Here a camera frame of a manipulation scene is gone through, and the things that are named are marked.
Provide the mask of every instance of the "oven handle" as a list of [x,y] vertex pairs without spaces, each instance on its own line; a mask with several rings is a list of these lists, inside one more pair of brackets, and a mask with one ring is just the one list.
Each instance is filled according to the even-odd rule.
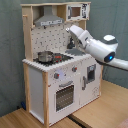
[[71,19],[71,16],[72,16],[72,7],[71,6],[68,6],[68,10],[70,11],[70,15],[68,16],[68,19]]
[[85,88],[86,88],[86,82],[87,82],[87,80],[86,80],[86,77],[85,77],[85,76],[83,76],[83,80],[84,80],[84,87],[82,87],[82,90],[85,90]]
[[66,86],[69,86],[71,83],[73,83],[73,81],[69,81],[66,84],[61,84],[61,85],[59,85],[59,87],[66,87]]

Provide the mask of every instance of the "toy kitchen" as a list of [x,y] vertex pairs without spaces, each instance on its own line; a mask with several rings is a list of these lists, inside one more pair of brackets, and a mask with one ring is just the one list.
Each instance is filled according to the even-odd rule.
[[101,66],[66,31],[86,29],[90,2],[22,4],[26,110],[49,127],[100,95]]

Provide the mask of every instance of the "oven door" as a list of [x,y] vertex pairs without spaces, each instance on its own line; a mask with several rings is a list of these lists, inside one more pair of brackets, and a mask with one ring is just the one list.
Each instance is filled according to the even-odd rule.
[[79,108],[80,73],[49,87],[49,123],[56,123]]
[[78,20],[82,18],[82,4],[67,5],[67,21]]

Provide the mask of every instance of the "sink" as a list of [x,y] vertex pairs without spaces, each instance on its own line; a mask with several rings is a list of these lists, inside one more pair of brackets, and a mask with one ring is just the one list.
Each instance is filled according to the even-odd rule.
[[82,55],[85,55],[85,54],[86,54],[86,53],[84,53],[84,52],[79,51],[79,50],[76,49],[76,48],[67,49],[67,50],[65,51],[65,53],[68,53],[68,54],[71,54],[71,55],[74,55],[74,56],[82,56]]

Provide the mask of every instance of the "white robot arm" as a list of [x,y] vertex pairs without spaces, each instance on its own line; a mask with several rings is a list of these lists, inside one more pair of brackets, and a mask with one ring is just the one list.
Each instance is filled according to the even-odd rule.
[[90,54],[99,64],[128,70],[128,61],[115,58],[118,41],[114,36],[107,35],[101,42],[93,39],[87,30],[75,25],[68,28],[67,31],[70,32],[76,48]]

